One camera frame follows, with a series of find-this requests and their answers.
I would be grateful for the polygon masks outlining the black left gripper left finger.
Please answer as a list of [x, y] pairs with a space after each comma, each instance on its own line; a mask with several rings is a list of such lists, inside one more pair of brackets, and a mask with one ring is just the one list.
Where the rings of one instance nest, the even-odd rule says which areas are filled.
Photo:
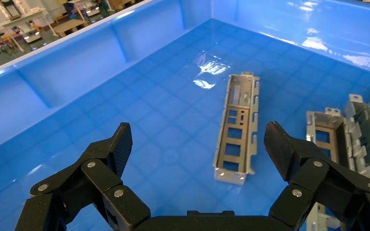
[[149, 207], [121, 180], [132, 151], [129, 123], [107, 139], [92, 142], [72, 165], [30, 189], [18, 231], [65, 231], [93, 205], [114, 231], [133, 231], [150, 218]]

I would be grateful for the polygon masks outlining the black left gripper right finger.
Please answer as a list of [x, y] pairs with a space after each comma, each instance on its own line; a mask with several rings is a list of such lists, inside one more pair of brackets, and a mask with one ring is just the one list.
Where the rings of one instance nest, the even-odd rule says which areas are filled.
[[333, 162], [313, 142], [290, 136], [276, 121], [265, 127], [264, 146], [288, 183], [270, 217], [297, 231], [319, 203], [350, 231], [370, 231], [370, 178]]

